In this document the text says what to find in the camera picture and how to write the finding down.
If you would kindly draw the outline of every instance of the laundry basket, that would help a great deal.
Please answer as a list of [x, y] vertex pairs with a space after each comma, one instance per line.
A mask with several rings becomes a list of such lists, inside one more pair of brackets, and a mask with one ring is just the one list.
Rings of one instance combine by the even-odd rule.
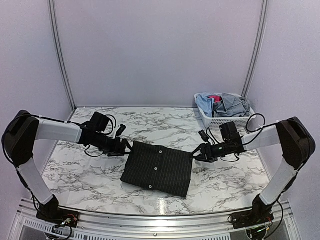
[[[194, 95], [194, 100], [197, 99], [197, 95], [199, 93]], [[232, 94], [236, 97], [241, 97], [238, 94], [233, 94], [233, 93], [229, 93]], [[211, 129], [216, 129], [219, 128], [220, 125], [225, 124], [225, 123], [229, 123], [229, 122], [234, 122], [235, 126], [237, 128], [243, 128], [246, 126], [247, 121], [249, 120], [249, 116], [243, 116], [243, 117], [208, 117], [205, 115], [204, 111], [198, 107], [199, 112], [200, 112], [200, 116], [202, 118], [203, 121], [203, 125], [205, 128], [211, 128]], [[255, 114], [255, 112], [253, 111], [252, 108], [250, 108], [250, 116]]]

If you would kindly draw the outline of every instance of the white wall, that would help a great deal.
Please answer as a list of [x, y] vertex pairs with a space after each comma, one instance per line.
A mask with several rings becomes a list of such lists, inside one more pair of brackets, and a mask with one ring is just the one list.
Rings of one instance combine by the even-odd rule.
[[240, 94], [261, 0], [56, 1], [78, 106], [190, 107], [198, 92]]
[[[270, 1], [267, 26], [249, 99], [268, 123], [297, 116], [318, 144], [289, 191], [302, 240], [320, 235], [320, 4], [318, 0]], [[280, 147], [261, 149], [273, 175]]]
[[[71, 114], [54, 49], [47, 1], [3, 0], [0, 4], [0, 134], [19, 110], [67, 119]], [[53, 147], [38, 141], [39, 169]], [[14, 167], [0, 153], [0, 236], [7, 239], [27, 191]]]

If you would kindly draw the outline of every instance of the white marble surface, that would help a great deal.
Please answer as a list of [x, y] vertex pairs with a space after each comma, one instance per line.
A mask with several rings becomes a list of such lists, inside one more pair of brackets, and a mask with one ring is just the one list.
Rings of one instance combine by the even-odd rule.
[[[204, 126], [194, 108], [79, 108], [72, 121], [86, 122], [95, 111], [112, 114], [125, 124], [122, 137], [130, 143], [136, 140], [187, 152], [203, 143], [198, 131]], [[219, 129], [213, 132], [221, 141]], [[121, 182], [127, 156], [90, 158], [84, 150], [75, 143], [59, 142], [43, 173], [60, 205], [119, 214], [202, 214], [249, 207], [269, 181], [255, 151], [242, 153], [235, 163], [194, 160], [189, 191], [182, 198]], [[90, 153], [99, 154], [94, 147]]]

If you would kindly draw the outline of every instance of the vertical metal post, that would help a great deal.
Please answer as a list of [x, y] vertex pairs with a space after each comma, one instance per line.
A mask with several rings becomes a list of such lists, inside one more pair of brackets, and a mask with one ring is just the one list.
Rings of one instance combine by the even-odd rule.
[[255, 44], [254, 44], [254, 50], [252, 53], [250, 66], [249, 66], [248, 73], [246, 75], [246, 79], [245, 79], [244, 86], [241, 93], [241, 95], [245, 98], [248, 96], [249, 89], [252, 84], [252, 80], [253, 80], [256, 65], [257, 65], [257, 60], [258, 60], [259, 53], [262, 46], [262, 41], [263, 41], [265, 28], [266, 28], [268, 5], [269, 5], [269, 0], [262, 0], [260, 21], [259, 21], [258, 31], [256, 35]]
[[56, 17], [56, 7], [55, 7], [55, 1], [54, 0], [48, 0], [49, 4], [49, 14], [50, 14], [50, 21], [51, 21], [51, 28], [52, 28], [52, 33], [53, 33], [53, 41], [54, 41], [54, 46], [55, 46], [55, 51], [57, 54], [58, 58], [58, 63], [62, 75], [62, 80], [63, 80], [63, 85], [65, 88], [65, 92], [71, 107], [71, 110], [74, 112], [77, 107], [75, 103], [74, 96], [71, 91], [71, 86], [67, 74], [67, 69], [62, 53], [62, 47], [59, 39], [59, 31], [58, 31], [58, 24], [57, 24], [57, 17]]

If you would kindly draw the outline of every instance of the robotic arm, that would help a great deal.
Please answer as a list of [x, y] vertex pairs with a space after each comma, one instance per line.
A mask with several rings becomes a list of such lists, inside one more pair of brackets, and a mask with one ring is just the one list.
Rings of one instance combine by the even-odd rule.
[[245, 151], [281, 144], [283, 159], [279, 169], [266, 188], [257, 195], [252, 203], [252, 210], [233, 213], [230, 223], [235, 229], [250, 227], [273, 220], [272, 207], [281, 194], [294, 183], [300, 169], [307, 163], [316, 150], [315, 140], [297, 117], [283, 120], [260, 131], [240, 136], [234, 122], [220, 126], [223, 143], [211, 145], [204, 131], [199, 132], [207, 142], [201, 144], [194, 152], [198, 161], [212, 163], [219, 157], [229, 154], [240, 154]]
[[118, 126], [117, 131], [102, 133], [109, 121], [108, 117], [98, 112], [93, 114], [90, 121], [78, 124], [34, 116], [21, 110], [8, 126], [2, 137], [2, 146], [5, 154], [12, 160], [21, 182], [40, 203], [37, 218], [54, 223], [56, 220], [66, 220], [65, 216], [70, 214], [77, 218], [79, 213], [59, 208], [59, 201], [36, 168], [33, 159], [35, 140], [57, 140], [94, 146], [109, 157], [129, 154], [126, 152], [126, 147], [131, 149], [128, 141], [118, 137], [126, 129], [124, 125]]

